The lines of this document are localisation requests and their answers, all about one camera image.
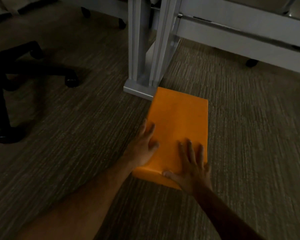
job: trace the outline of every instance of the chair leg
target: chair leg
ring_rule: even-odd
[[[0,63],[10,63],[18,59],[20,56],[30,52],[30,55],[35,59],[43,58],[44,54],[36,41],[31,41],[10,49],[0,52]]]
[[[22,129],[10,126],[4,92],[0,84],[0,143],[15,143],[22,140],[24,135],[25,133]]]
[[[4,68],[6,74],[25,74],[25,75],[48,75],[48,76],[65,76],[65,84],[68,87],[79,86],[79,79],[74,70],[54,67],[40,64],[31,64],[27,62],[13,62]]]

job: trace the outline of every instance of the striped carpet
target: striped carpet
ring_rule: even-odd
[[[27,137],[0,144],[0,239],[113,164],[150,102],[123,92],[128,30],[118,20],[55,3],[0,23],[0,50],[36,40],[45,64],[82,80],[25,77],[5,92]],[[209,100],[215,192],[267,239],[300,239],[300,74],[181,40],[161,86]],[[129,177],[96,239],[219,239],[186,194]]]

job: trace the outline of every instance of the white metal panel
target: white metal panel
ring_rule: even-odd
[[[128,3],[120,0],[60,0],[89,10],[128,20]]]
[[[300,52],[238,34],[208,22],[182,17],[177,35],[228,52],[300,72]]]
[[[300,20],[226,0],[182,0],[180,12],[300,46]]]

